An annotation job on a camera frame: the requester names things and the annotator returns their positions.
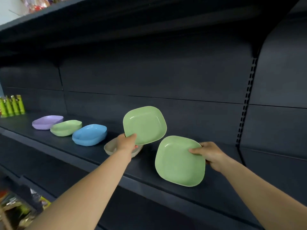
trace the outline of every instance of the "green plate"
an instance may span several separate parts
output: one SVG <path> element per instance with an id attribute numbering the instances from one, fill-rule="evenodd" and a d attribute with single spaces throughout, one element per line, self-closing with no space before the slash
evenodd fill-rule
<path id="1" fill-rule="evenodd" d="M 125 135 L 137 134 L 136 145 L 161 139 L 167 130 L 165 119 L 158 108 L 144 106 L 129 111 L 123 120 Z"/>
<path id="2" fill-rule="evenodd" d="M 205 176 L 206 160 L 188 149 L 201 147 L 192 139 L 171 135 L 158 148 L 155 166 L 161 178 L 184 186 L 196 186 Z"/>
<path id="3" fill-rule="evenodd" d="M 56 136 L 68 136 L 82 127 L 82 122 L 78 120 L 68 120 L 53 125 L 50 131 Z"/>

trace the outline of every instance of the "blue bowl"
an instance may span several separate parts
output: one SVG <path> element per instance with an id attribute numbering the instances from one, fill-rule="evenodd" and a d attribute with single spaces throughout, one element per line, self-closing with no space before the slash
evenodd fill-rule
<path id="1" fill-rule="evenodd" d="M 87 125 L 72 135 L 72 140 L 82 146 L 93 146 L 106 138 L 106 126 L 99 124 Z"/>

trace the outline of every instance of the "person's left hand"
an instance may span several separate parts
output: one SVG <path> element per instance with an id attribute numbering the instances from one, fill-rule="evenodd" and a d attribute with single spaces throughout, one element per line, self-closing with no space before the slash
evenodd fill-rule
<path id="1" fill-rule="evenodd" d="M 132 134 L 129 137 L 126 137 L 125 134 L 120 134 L 117 136 L 117 148 L 116 150 L 123 150 L 132 153 L 132 151 L 138 146 L 135 145 L 136 134 Z"/>

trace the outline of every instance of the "purple bowl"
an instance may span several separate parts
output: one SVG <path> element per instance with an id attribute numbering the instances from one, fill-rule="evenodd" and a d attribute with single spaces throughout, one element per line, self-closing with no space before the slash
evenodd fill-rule
<path id="1" fill-rule="evenodd" d="M 34 120 L 32 126 L 37 130 L 50 130 L 54 124 L 61 122 L 63 122 L 63 116 L 48 115 Z"/>

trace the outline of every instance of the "person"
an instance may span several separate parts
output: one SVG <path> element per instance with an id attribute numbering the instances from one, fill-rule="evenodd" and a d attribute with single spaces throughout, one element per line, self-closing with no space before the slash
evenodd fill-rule
<path id="1" fill-rule="evenodd" d="M 63 193 L 28 230 L 93 230 L 131 161 L 136 134 L 117 138 L 117 151 Z M 213 142 L 190 149 L 222 173 L 266 230 L 307 229 L 307 207 L 222 152 Z"/>

